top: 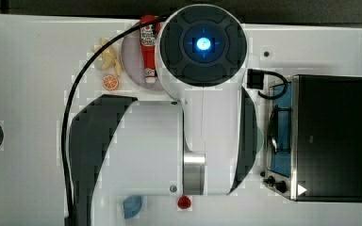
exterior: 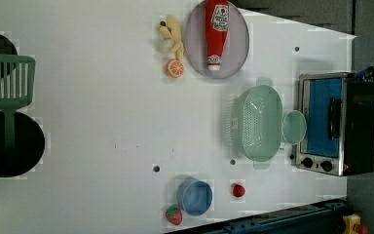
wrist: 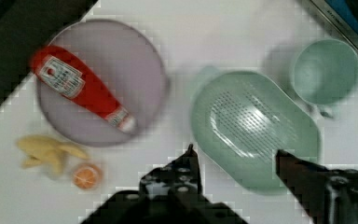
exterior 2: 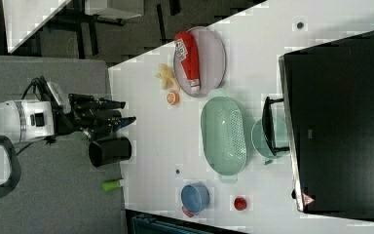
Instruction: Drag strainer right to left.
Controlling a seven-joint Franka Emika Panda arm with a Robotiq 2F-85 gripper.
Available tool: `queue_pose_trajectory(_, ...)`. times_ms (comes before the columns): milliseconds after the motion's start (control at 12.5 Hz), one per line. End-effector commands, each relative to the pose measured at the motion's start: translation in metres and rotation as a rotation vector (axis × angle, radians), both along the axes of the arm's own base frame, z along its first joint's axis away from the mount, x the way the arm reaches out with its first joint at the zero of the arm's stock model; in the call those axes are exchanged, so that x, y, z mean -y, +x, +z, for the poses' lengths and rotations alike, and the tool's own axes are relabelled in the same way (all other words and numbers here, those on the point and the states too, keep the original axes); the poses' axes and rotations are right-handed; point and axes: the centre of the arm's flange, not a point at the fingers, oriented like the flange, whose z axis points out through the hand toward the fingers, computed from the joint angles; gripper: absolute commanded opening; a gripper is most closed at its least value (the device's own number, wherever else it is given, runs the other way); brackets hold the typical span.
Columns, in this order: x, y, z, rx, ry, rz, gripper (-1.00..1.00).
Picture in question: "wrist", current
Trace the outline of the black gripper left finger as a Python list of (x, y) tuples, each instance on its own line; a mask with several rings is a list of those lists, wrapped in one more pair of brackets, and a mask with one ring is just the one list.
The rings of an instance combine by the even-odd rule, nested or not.
[(170, 163), (153, 169), (137, 190), (112, 195), (80, 224), (248, 224), (224, 203), (202, 193), (197, 152), (189, 146)]

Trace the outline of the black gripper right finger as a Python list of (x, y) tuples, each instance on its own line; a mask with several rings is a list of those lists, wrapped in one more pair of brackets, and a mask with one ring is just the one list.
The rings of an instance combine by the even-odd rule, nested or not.
[(276, 174), (314, 224), (358, 224), (358, 170), (329, 169), (278, 150)]

